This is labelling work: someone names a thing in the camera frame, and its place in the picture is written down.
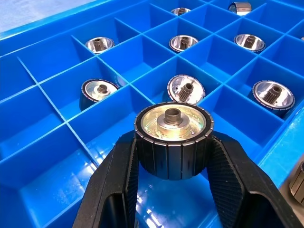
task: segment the textured grip pad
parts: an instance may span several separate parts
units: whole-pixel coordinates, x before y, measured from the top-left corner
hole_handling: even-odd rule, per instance
[[[207,166],[210,189],[222,225],[232,228],[242,205],[244,186],[230,158],[224,152],[223,145],[213,140],[213,146],[212,158]]]
[[[207,165],[224,228],[302,228],[271,179],[231,137],[214,132]]]
[[[128,132],[90,178],[73,228],[133,228],[137,189],[138,155]]]

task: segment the metal hub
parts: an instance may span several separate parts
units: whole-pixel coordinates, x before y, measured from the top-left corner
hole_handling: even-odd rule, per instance
[[[188,75],[173,77],[167,86],[168,94],[173,101],[197,104],[205,97],[205,89],[196,79]]]
[[[168,103],[147,112],[141,125],[151,137],[181,141],[199,134],[206,125],[206,118],[191,107]]]
[[[82,93],[93,101],[101,101],[105,97],[117,91],[117,86],[113,83],[102,80],[88,80],[82,85]]]
[[[228,10],[232,13],[235,13],[239,16],[245,16],[250,13],[252,8],[249,2],[233,2],[228,7]]]
[[[96,37],[86,42],[85,45],[93,53],[100,54],[112,48],[114,46],[114,41],[107,37]]]
[[[196,43],[198,40],[192,36],[178,35],[170,40],[169,46],[176,52],[182,52]]]
[[[234,37],[234,42],[252,52],[263,51],[266,47],[265,42],[261,38],[250,34],[237,35]]]
[[[181,8],[175,8],[175,9],[171,10],[171,13],[173,13],[173,14],[176,15],[176,16],[179,16],[179,15],[182,15],[182,14],[184,14],[184,13],[188,13],[188,12],[190,12],[190,11],[191,11],[191,10],[188,9],[188,8],[183,8],[183,7],[181,7]]]
[[[252,92],[259,103],[270,109],[287,110],[295,104],[295,97],[291,91],[275,81],[257,82]]]
[[[142,110],[134,121],[139,161],[149,173],[187,179],[207,165],[213,119],[204,109],[167,102]]]

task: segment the reflective metal surface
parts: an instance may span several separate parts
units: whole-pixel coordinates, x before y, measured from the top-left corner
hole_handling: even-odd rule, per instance
[[[176,8],[176,9],[171,10],[171,13],[175,14],[176,16],[179,16],[179,15],[182,15],[184,13],[188,13],[190,11],[191,10],[188,9],[188,8],[180,7],[180,8]]]
[[[95,101],[101,101],[105,97],[117,91],[117,87],[111,82],[102,79],[92,79],[87,83],[84,83],[84,91],[87,97]]]
[[[186,84],[191,84],[193,89],[190,96],[186,100],[181,100],[181,91]],[[167,85],[167,91],[173,101],[186,102],[194,105],[200,102],[206,95],[202,84],[196,78],[188,75],[174,76]]]
[[[272,89],[274,86],[279,87],[281,89],[281,92],[273,103],[269,103],[265,101],[264,98],[267,95],[268,91]],[[275,81],[257,82],[253,86],[252,92],[254,97],[258,100],[259,103],[271,109],[286,110],[286,109],[290,109],[295,103],[295,99],[294,99],[295,97],[291,93],[291,91],[284,85]]]
[[[244,16],[251,12],[251,4],[249,2],[233,2],[228,7],[228,10],[239,15]]]
[[[304,206],[304,161],[302,161],[289,183],[289,189],[293,197]]]
[[[179,124],[169,124],[165,112],[177,109],[181,112]],[[166,141],[181,141],[198,135],[205,128],[206,119],[196,109],[179,104],[158,106],[148,111],[141,120],[143,130],[153,138]]]
[[[294,183],[295,177],[298,176],[299,167],[301,166],[302,161],[304,161],[304,155],[302,155],[297,164],[294,166],[293,170],[290,172],[289,176],[281,186],[280,192],[304,226],[304,206],[301,205],[301,203],[299,203],[290,192],[290,185]],[[299,192],[299,195],[301,195],[302,198],[302,196],[304,196],[303,189],[300,189],[300,191],[301,192]]]
[[[266,47],[265,42],[261,38],[250,34],[237,35],[233,41],[237,45],[253,52],[263,51]]]
[[[103,53],[104,51],[112,48],[115,44],[114,41],[107,37],[96,37],[85,44],[95,54]]]
[[[170,40],[169,46],[176,52],[182,52],[197,42],[198,40],[192,36],[178,35]]]

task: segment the grid divider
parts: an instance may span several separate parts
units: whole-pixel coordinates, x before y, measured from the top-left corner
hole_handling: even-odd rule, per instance
[[[218,5],[215,5],[216,0],[212,0],[209,2],[205,2],[202,0],[198,0],[198,2],[202,2],[203,4],[198,6],[197,8],[193,9],[190,13],[195,13],[195,12],[199,12],[199,10],[202,10],[204,8],[207,7],[211,7],[211,8],[215,8],[216,10],[219,10],[221,12],[225,12],[227,10],[224,10],[223,8],[221,8]],[[259,10],[262,10],[263,8],[266,7],[267,4],[269,4],[269,2],[275,2],[276,4],[280,4],[280,5],[284,5],[286,7],[292,7],[293,9],[297,9],[297,10],[303,10],[303,8],[301,7],[295,7],[295,6],[291,6],[288,3],[285,2],[281,2],[281,1],[275,1],[275,0],[270,0],[268,2],[265,2],[263,4],[261,4],[260,6],[258,6],[256,9],[253,10],[253,12],[257,12]],[[42,136],[38,137],[37,139],[35,139],[34,141],[28,143],[27,145],[25,145],[24,147],[20,148],[19,150],[13,152],[11,155],[7,156],[6,158],[0,160],[0,166],[7,162],[10,159],[14,159],[14,156],[16,156],[17,154],[19,154],[21,151],[27,149],[28,147],[32,146],[33,144],[37,143],[38,141],[44,139],[45,137],[47,137],[48,135],[52,134],[53,132],[55,132],[57,129],[64,127],[64,125],[66,125],[70,132],[73,134],[73,136],[76,138],[76,140],[79,142],[79,144],[81,145],[81,149],[85,152],[85,155],[89,158],[89,160],[94,164],[95,167],[98,167],[100,164],[100,161],[97,159],[97,157],[94,155],[94,153],[91,151],[90,146],[88,146],[86,143],[86,140],[83,139],[82,135],[79,133],[79,131],[77,130],[76,127],[76,122],[79,121],[80,118],[84,118],[85,116],[90,116],[90,114],[94,111],[100,110],[101,107],[103,106],[103,104],[107,104],[107,106],[110,106],[109,103],[110,101],[114,100],[115,97],[118,97],[119,95],[126,95],[126,94],[131,94],[129,98],[126,98],[126,100],[132,102],[132,103],[136,103],[138,102],[138,100],[142,100],[145,102],[145,105],[153,105],[156,102],[153,100],[153,98],[149,95],[147,95],[145,93],[145,91],[143,91],[140,87],[138,87],[139,83],[145,79],[146,77],[148,77],[150,74],[153,74],[159,70],[161,70],[162,68],[166,68],[168,67],[169,64],[173,63],[174,61],[176,62],[184,62],[184,64],[189,65],[190,67],[192,67],[193,69],[197,70],[197,72],[199,72],[200,74],[206,74],[208,75],[208,77],[211,78],[211,80],[214,80],[218,83],[218,85],[212,89],[207,96],[198,103],[198,106],[204,106],[207,105],[207,107],[209,107],[209,103],[208,101],[214,99],[214,97],[216,96],[221,96],[221,94],[223,93],[223,91],[226,91],[227,93],[232,93],[235,94],[235,96],[238,96],[241,100],[244,100],[245,103],[247,103],[250,107],[253,107],[256,110],[259,110],[260,113],[262,113],[263,115],[267,116],[267,118],[273,120],[274,122],[277,123],[278,125],[278,129],[276,130],[276,132],[274,132],[271,137],[267,140],[267,142],[265,144],[261,143],[261,150],[258,151],[255,155],[253,155],[252,159],[254,162],[261,164],[262,160],[264,157],[266,157],[268,154],[268,150],[271,148],[271,146],[276,142],[276,140],[280,137],[281,133],[288,127],[288,125],[290,124],[290,122],[292,121],[292,119],[294,118],[294,116],[296,115],[296,113],[302,109],[302,107],[304,106],[304,99],[302,101],[299,102],[299,104],[297,105],[297,107],[292,111],[291,114],[289,114],[285,119],[282,119],[278,116],[276,116],[275,114],[273,114],[272,112],[264,109],[263,107],[261,107],[260,105],[258,105],[257,103],[255,103],[254,101],[252,101],[251,99],[249,99],[247,96],[245,96],[243,93],[241,93],[240,91],[238,91],[236,88],[234,88],[233,86],[230,85],[230,82],[235,80],[236,77],[242,73],[244,71],[244,69],[246,69],[247,67],[255,64],[257,61],[261,60],[261,61],[265,61],[269,64],[272,64],[292,75],[294,75],[295,77],[299,77],[299,78],[303,78],[303,75],[299,74],[298,72],[295,72],[294,70],[282,66],[281,64],[278,64],[277,62],[275,62],[273,59],[268,58],[267,56],[263,55],[263,53],[265,52],[269,52],[272,51],[274,49],[274,47],[278,44],[280,44],[280,42],[283,42],[285,39],[290,39],[292,40],[291,42],[297,42],[296,37],[290,35],[290,32],[293,31],[293,29],[297,28],[298,26],[300,26],[303,22],[304,19],[300,20],[299,22],[297,22],[295,25],[293,25],[291,28],[289,28],[286,32],[282,32],[282,31],[278,31],[275,28],[272,28],[269,25],[265,25],[263,23],[259,23],[255,20],[253,20],[252,18],[249,18],[247,16],[245,17],[239,17],[238,19],[234,20],[233,22],[224,25],[222,28],[216,30],[216,31],[211,31],[209,29],[204,28],[203,26],[198,25],[197,23],[191,21],[191,19],[188,19],[186,17],[187,14],[184,14],[182,16],[174,16],[171,19],[168,19],[165,22],[160,23],[159,25],[156,26],[151,26],[151,28],[149,28],[148,30],[145,31],[139,31],[138,29],[134,28],[132,26],[132,22],[128,23],[126,21],[124,21],[123,19],[120,18],[120,14],[126,12],[127,10],[130,10],[134,7],[140,7],[143,5],[149,5],[149,7],[153,7],[156,10],[158,10],[159,12],[161,12],[164,15],[167,15],[168,17],[171,16],[171,13],[166,11],[165,9],[163,9],[162,7],[156,5],[153,3],[153,1],[150,0],[145,0],[145,1],[140,1],[137,2],[135,4],[132,4],[126,8],[117,10],[115,12],[112,12],[108,15],[103,15],[101,17],[98,17],[94,20],[88,21],[84,24],[80,24],[74,28],[71,28],[67,31],[64,32],[60,32],[58,34],[55,34],[53,36],[50,36],[46,39],[43,39],[39,42],[33,43],[31,45],[28,45],[26,47],[20,48],[18,50],[12,51],[10,53],[7,53],[3,56],[0,57],[1,58],[8,56],[8,55],[14,55],[16,56],[16,58],[18,59],[18,61],[22,64],[22,66],[24,67],[24,69],[26,70],[26,72],[29,74],[29,76],[31,77],[31,79],[33,80],[34,84],[22,89],[21,91],[10,95],[8,97],[5,97],[4,99],[0,100],[0,105],[5,104],[6,102],[8,102],[10,99],[13,99],[15,97],[18,97],[20,95],[22,95],[24,92],[30,91],[34,88],[39,88],[39,91],[43,94],[43,96],[47,99],[48,104],[52,107],[52,110],[54,111],[54,113],[56,115],[58,115],[60,118],[60,121],[62,122],[60,125],[56,126],[55,128],[53,128],[52,130],[48,131],[47,133],[43,134]],[[115,45],[111,50],[108,50],[102,54],[99,55],[93,55],[93,52],[90,51],[85,45],[84,43],[82,43],[74,34],[73,31],[75,31],[75,29],[79,29],[83,26],[89,25],[91,23],[94,23],[98,20],[101,19],[109,19],[109,18],[113,18],[115,20],[117,20],[119,23],[123,24],[124,26],[126,26],[127,28],[133,30],[134,32],[137,33],[137,35],[124,40],[122,42],[120,42],[119,44]],[[224,30],[226,30],[227,28],[229,28],[229,26],[231,26],[234,23],[239,23],[243,20],[248,20],[250,22],[253,22],[255,24],[258,24],[259,26],[262,26],[268,30],[274,31],[275,33],[280,34],[280,37],[278,37],[271,45],[267,46],[266,49],[261,53],[261,54],[256,54],[256,53],[251,53],[250,51],[246,50],[246,53],[250,53],[250,55],[252,56],[252,58],[246,63],[243,64],[241,66],[241,68],[239,70],[236,70],[236,72],[234,72],[233,74],[231,74],[226,80],[220,80],[219,78],[217,78],[215,75],[210,74],[208,72],[206,72],[202,67],[198,66],[196,63],[194,63],[193,61],[189,60],[187,58],[187,56],[185,55],[186,53],[190,53],[191,51],[199,51],[199,47],[200,45],[202,45],[203,43],[209,42],[209,40],[211,39],[216,39],[216,41],[222,42],[227,44],[228,46],[231,46],[232,48],[235,48],[235,50],[239,50],[241,49],[237,44],[235,44],[234,42],[232,42],[231,40],[226,39],[225,37],[221,36],[220,33]],[[166,25],[174,24],[174,23],[179,23],[179,21],[183,22],[183,23],[188,23],[189,25],[193,26],[194,28],[197,28],[198,30],[203,30],[203,31],[207,31],[209,34],[202,38],[196,45],[194,45],[193,47],[189,48],[188,50],[182,52],[182,53],[175,53],[174,51],[164,47],[159,41],[151,38],[149,36],[149,33],[152,31],[157,31],[159,28],[162,28]],[[62,70],[59,73],[56,73],[50,77],[47,77],[43,80],[38,80],[37,76],[35,74],[33,74],[31,72],[31,70],[28,68],[27,64],[23,62],[23,59],[19,57],[19,53],[23,53],[27,51],[28,47],[34,46],[36,44],[41,44],[43,42],[49,42],[52,40],[52,38],[54,37],[59,37],[59,36],[63,36],[63,35],[68,35],[70,36],[75,42],[76,45],[78,45],[80,48],[82,48],[86,54],[90,54],[92,55],[91,57],[80,61],[78,64],[73,65],[72,67],[69,67],[68,69]],[[119,69],[117,69],[116,66],[113,66],[111,63],[108,62],[107,56],[110,56],[112,52],[117,51],[119,49],[124,48],[125,46],[129,45],[131,42],[134,43],[140,43],[141,42],[141,47],[143,49],[146,48],[146,44],[145,42],[147,42],[149,45],[154,45],[156,49],[159,49],[160,52],[164,52],[166,53],[166,55],[168,55],[168,58],[166,60],[161,61],[160,64],[156,64],[155,66],[150,67],[149,69],[147,69],[146,71],[144,71],[142,74],[139,74],[135,79],[129,79],[128,76],[125,76],[124,72],[121,72]],[[52,100],[51,96],[48,94],[48,92],[44,89],[43,85],[44,83],[50,82],[51,80],[55,79],[55,78],[59,78],[61,76],[63,76],[64,74],[66,74],[67,72],[77,69],[77,67],[83,67],[85,64],[89,63],[89,62],[93,62],[93,61],[97,61],[100,62],[105,68],[106,70],[109,70],[111,72],[113,72],[113,74],[115,74],[117,77],[121,78],[124,82],[125,85],[123,85],[116,93],[110,95],[109,97],[107,97],[105,100],[100,101],[94,105],[92,105],[91,107],[89,107],[86,110],[83,110],[77,114],[75,114],[73,117],[71,118],[66,118],[63,114],[62,111],[60,110],[60,108],[56,105],[56,103]],[[137,106],[137,104],[132,104],[133,107],[131,108],[130,113],[126,113],[127,116],[124,116],[124,119],[126,119],[127,121],[131,121],[132,119],[132,114],[133,112],[137,111],[136,108],[139,108],[140,105]],[[47,227],[52,225],[60,216],[65,215],[72,207],[74,207],[75,205],[77,205],[78,203],[80,203],[81,198],[78,198],[77,200],[74,200],[67,208],[65,208],[64,210],[61,210],[61,212],[56,215],[55,217],[53,217],[50,221],[48,221],[43,227]],[[214,209],[211,209],[207,215],[205,216],[205,219],[203,221],[201,221],[200,225],[198,225],[198,227],[202,227],[203,225],[205,226],[207,223],[207,227],[211,227],[213,222],[217,219],[217,214],[216,211]]]

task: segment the machined metal part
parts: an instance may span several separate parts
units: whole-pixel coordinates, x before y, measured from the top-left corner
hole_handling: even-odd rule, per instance
[[[198,40],[188,35],[178,35],[170,39],[169,46],[173,51],[182,52],[192,45],[195,45]]]
[[[250,34],[237,35],[233,41],[237,45],[252,52],[261,52],[266,47],[265,42],[261,38]]]
[[[304,206],[304,161],[302,161],[289,183],[289,189],[293,197]]]
[[[189,75],[176,75],[167,85],[170,98],[177,102],[197,104],[206,95],[203,85]]]
[[[213,119],[192,104],[167,102],[142,110],[134,121],[139,161],[162,179],[187,179],[209,159]]]
[[[112,48],[115,43],[112,39],[107,37],[96,37],[86,42],[86,47],[94,54],[100,54]]]
[[[116,92],[118,86],[103,79],[90,79],[81,85],[79,108],[85,110],[94,103],[105,99],[110,94]]]
[[[271,80],[255,83],[249,97],[280,117],[295,104],[292,92],[286,86]]]
[[[174,15],[176,16],[179,16],[179,15],[182,15],[184,13],[188,13],[190,12],[191,10],[188,9],[188,8],[183,8],[183,7],[180,7],[180,8],[175,8],[173,10],[171,10],[171,13],[173,13]]]
[[[304,226],[304,154],[289,173],[280,192]]]
[[[251,12],[252,8],[249,2],[235,1],[229,5],[228,10],[239,16],[245,16],[246,14]]]

